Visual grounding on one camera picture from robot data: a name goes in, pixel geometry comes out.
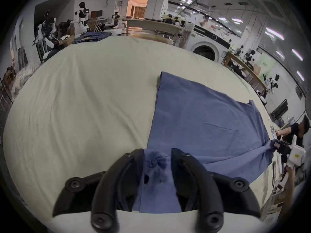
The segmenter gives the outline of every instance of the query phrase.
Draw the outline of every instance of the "washing machine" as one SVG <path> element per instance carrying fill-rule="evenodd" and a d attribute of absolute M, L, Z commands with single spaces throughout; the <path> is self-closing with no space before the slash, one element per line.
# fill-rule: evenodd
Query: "washing machine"
<path fill-rule="evenodd" d="M 200 26 L 191 25 L 188 30 L 191 30 L 191 33 L 184 49 L 221 64 L 230 44 Z"/>

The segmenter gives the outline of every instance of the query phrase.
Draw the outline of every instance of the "folded clothes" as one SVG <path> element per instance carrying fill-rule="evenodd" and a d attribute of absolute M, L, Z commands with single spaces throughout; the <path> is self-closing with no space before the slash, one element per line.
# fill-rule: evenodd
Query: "folded clothes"
<path fill-rule="evenodd" d="M 100 41 L 108 36 L 111 36 L 111 33 L 108 32 L 87 32 L 82 34 L 79 38 L 75 39 L 73 44 L 88 42 L 88 41 Z"/>
<path fill-rule="evenodd" d="M 146 164 L 134 209 L 180 212 L 170 166 L 172 148 L 211 172 L 251 183 L 272 162 L 268 132 L 253 101 L 237 102 L 200 83 L 161 73 Z"/>

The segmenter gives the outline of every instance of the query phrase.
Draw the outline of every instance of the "screw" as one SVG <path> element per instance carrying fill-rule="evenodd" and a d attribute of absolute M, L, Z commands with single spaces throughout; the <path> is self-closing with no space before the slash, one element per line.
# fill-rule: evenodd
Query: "screw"
<path fill-rule="evenodd" d="M 98 229 L 106 230 L 112 226 L 113 220 L 106 213 L 98 213 L 92 216 L 92 224 Z"/>
<path fill-rule="evenodd" d="M 243 186 L 244 186 L 244 182 L 243 182 L 243 181 L 235 181 L 234 184 L 235 184 L 237 187 L 243 187 Z"/>
<path fill-rule="evenodd" d="M 210 215 L 205 216 L 205 222 L 209 227 L 216 230 L 223 224 L 223 218 L 221 215 L 213 213 Z"/>
<path fill-rule="evenodd" d="M 79 181 L 72 181 L 72 182 L 70 183 L 70 186 L 71 186 L 72 188 L 78 188 L 78 187 L 80 186 L 80 182 L 79 182 Z"/>

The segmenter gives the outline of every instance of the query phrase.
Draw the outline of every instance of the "white bed sheet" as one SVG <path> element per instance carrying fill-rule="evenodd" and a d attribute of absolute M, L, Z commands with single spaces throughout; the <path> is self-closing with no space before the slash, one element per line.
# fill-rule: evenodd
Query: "white bed sheet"
<path fill-rule="evenodd" d="M 254 100 L 272 138 L 271 121 L 254 90 L 220 64 L 133 37 L 70 45 L 28 80 L 4 131 L 11 177 L 42 223 L 51 222 L 67 179 L 107 170 L 125 152 L 146 148 L 161 71 L 243 103 Z M 251 188 L 262 206 L 272 191 L 271 165 Z"/>

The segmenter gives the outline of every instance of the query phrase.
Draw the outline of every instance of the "man's arm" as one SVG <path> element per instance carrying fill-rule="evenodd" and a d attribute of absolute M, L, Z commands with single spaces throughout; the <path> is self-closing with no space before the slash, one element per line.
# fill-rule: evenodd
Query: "man's arm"
<path fill-rule="evenodd" d="M 283 129 L 281 131 L 276 130 L 275 133 L 276 133 L 276 136 L 290 134 L 291 133 L 291 127 L 288 127 L 288 128 Z"/>
<path fill-rule="evenodd" d="M 286 171 L 288 172 L 288 180 L 285 184 L 285 199 L 282 205 L 281 212 L 277 221 L 283 221 L 286 219 L 292 205 L 293 205 L 293 194 L 294 194 L 294 183 L 295 183 L 295 168 L 291 169 L 290 167 L 286 167 Z"/>

